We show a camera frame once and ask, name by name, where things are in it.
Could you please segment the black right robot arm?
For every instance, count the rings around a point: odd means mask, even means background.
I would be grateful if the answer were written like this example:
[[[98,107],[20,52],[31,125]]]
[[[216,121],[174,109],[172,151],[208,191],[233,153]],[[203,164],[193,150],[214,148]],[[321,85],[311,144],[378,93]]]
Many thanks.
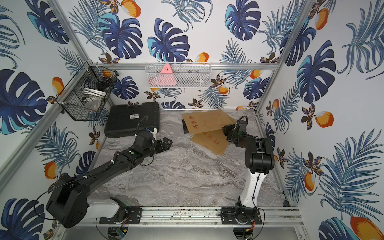
[[[222,131],[229,143],[245,149],[245,166],[248,173],[245,188],[240,195],[240,203],[245,207],[254,208],[257,206],[258,194],[264,179],[275,167],[274,149],[271,139],[249,135],[246,128],[247,123],[240,121],[222,127]]]

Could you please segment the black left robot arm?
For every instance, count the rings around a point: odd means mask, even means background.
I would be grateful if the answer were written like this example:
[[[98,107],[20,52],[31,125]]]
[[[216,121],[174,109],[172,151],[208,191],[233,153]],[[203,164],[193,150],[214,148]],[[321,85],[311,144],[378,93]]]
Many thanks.
[[[46,204],[46,210],[66,229],[83,220],[93,218],[112,218],[123,205],[115,200],[93,203],[88,197],[100,186],[113,178],[133,170],[145,158],[168,151],[173,142],[168,138],[156,140],[151,132],[138,133],[133,145],[113,158],[86,173],[71,177],[62,175]]]

